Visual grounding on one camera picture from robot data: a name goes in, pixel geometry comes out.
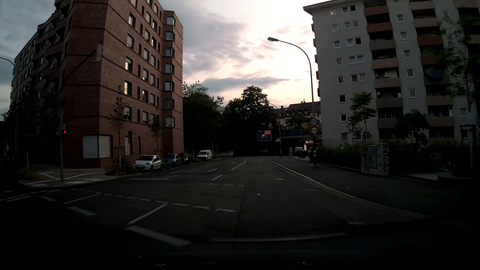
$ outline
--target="windshield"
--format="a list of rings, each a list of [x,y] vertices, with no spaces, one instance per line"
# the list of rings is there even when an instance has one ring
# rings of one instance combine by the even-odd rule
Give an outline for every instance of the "windshield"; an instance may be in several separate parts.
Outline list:
[[[153,160],[153,156],[141,156],[138,160],[144,160],[144,161]]]

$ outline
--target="white car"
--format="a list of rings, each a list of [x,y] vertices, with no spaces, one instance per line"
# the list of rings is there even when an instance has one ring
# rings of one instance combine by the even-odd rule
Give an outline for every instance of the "white car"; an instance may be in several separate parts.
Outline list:
[[[135,161],[135,168],[153,172],[156,169],[163,169],[163,160],[157,155],[143,155]]]
[[[198,152],[197,157],[201,158],[202,160],[211,160],[212,159],[212,151],[202,150],[202,151]]]

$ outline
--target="road sign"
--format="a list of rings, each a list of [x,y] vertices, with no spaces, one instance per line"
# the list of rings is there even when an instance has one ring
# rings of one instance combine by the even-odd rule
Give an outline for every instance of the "road sign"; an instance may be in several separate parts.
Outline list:
[[[310,134],[317,135],[317,134],[318,134],[318,127],[313,126],[313,127],[310,129]]]
[[[310,124],[311,124],[312,126],[318,125],[318,119],[316,119],[316,118],[310,119]]]

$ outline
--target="speed limit sign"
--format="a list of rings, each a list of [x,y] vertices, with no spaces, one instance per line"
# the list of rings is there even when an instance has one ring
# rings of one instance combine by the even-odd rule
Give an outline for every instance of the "speed limit sign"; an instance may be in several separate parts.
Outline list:
[[[311,124],[312,126],[318,125],[318,119],[316,119],[316,118],[310,119],[310,124]]]

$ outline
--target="parked car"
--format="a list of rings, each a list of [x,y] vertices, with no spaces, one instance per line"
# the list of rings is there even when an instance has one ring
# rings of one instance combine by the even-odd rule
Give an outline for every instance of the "parked car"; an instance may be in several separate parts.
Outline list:
[[[157,155],[143,155],[135,161],[135,168],[153,172],[156,169],[163,169],[163,160]]]
[[[166,154],[163,156],[163,162],[168,163],[171,167],[181,166],[181,157],[179,154]]]
[[[191,164],[193,162],[193,156],[189,155],[188,153],[181,153],[180,157],[181,157],[181,162],[183,164],[188,165],[188,164]]]
[[[202,150],[202,151],[198,152],[197,157],[201,158],[204,161],[211,160],[213,158],[212,157],[212,151]]]

